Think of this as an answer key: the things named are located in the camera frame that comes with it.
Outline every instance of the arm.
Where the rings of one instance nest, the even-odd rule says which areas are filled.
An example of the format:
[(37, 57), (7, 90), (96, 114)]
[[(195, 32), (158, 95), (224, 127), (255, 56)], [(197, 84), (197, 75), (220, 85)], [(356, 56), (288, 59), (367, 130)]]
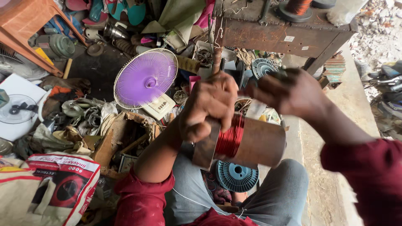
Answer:
[(286, 82), (271, 76), (248, 87), (250, 96), (279, 113), (296, 115), (324, 139), (324, 169), (342, 173), (357, 194), (365, 225), (402, 222), (402, 143), (376, 140), (354, 124), (321, 91), (315, 79), (300, 69), (287, 69)]
[(309, 123), (327, 144), (362, 144), (373, 141), (322, 92), (319, 83), (306, 71), (290, 68), (281, 82), (273, 76), (247, 87), (248, 94), (280, 114), (295, 115)]
[(233, 77), (222, 71), (193, 87), (183, 112), (144, 150), (134, 166), (143, 182), (159, 183), (168, 178), (183, 140), (197, 142), (211, 132), (207, 116), (221, 119), (225, 132), (231, 124), (237, 85)]
[(183, 140), (197, 142), (208, 136), (205, 117), (220, 119), (221, 130), (230, 127), (237, 99), (234, 79), (223, 72), (197, 82), (183, 112), (141, 154), (129, 175), (115, 186), (116, 226), (164, 225), (164, 194), (174, 186), (172, 167)]

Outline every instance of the wooden table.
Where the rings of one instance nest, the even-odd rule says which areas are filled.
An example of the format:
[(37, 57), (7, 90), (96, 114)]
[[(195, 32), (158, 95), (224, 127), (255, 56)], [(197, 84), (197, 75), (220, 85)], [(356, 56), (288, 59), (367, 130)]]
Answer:
[(216, 0), (214, 66), (219, 70), (223, 46), (306, 56), (304, 69), (314, 74), (350, 37), (357, 32), (355, 19), (336, 27), (326, 18), (328, 9), (312, 8), (313, 15), (304, 23), (284, 21), (275, 5), (269, 8), (267, 26), (259, 25), (265, 0)]

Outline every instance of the chair leg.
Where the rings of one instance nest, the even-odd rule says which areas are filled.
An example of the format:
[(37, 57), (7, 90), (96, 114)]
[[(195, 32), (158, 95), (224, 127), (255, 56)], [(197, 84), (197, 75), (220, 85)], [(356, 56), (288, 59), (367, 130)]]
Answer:
[(19, 42), (18, 40), (11, 39), (7, 34), (0, 32), (0, 41), (6, 46), (10, 47), (17, 53), (21, 54), (25, 58), (29, 59), (39, 67), (45, 69), (51, 74), (54, 74), (57, 77), (63, 77), (63, 72), (61, 72), (57, 67), (51, 65), (47, 62), (43, 57), (41, 57), (37, 52), (35, 52), (29, 45), (26, 43)]
[(85, 43), (85, 38), (78, 32), (78, 30), (74, 27), (74, 25), (68, 20), (68, 18), (66, 17), (66, 15), (64, 15), (63, 11), (61, 11), (59, 9), (59, 7), (56, 6), (56, 4), (52, 1), (51, 5), (55, 10), (56, 10), (56, 14), (58, 14), (59, 16), (61, 16), (64, 20), (64, 22), (68, 25), (68, 27), (74, 32), (74, 34), (76, 35), (76, 37), (86, 46), (88, 47), (89, 44)]

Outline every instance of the rubble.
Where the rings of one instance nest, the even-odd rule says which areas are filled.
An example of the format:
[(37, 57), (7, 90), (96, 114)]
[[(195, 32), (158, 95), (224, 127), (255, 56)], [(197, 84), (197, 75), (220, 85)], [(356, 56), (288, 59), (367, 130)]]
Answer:
[(349, 40), (355, 60), (369, 65), (372, 70), (402, 56), (401, 0), (370, 0), (356, 15), (359, 33)]

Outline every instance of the jeans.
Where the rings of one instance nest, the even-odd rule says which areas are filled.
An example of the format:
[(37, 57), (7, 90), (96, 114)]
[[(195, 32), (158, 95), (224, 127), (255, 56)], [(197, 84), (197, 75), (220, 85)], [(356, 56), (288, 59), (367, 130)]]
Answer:
[[(199, 167), (179, 154), (173, 165), (174, 189), (165, 194), (167, 226), (188, 224), (213, 207), (218, 214), (230, 215), (217, 207), (208, 193)], [(297, 161), (284, 159), (271, 169), (260, 188), (239, 207), (237, 216), (248, 216), (260, 226), (300, 226), (307, 198), (308, 175)]]

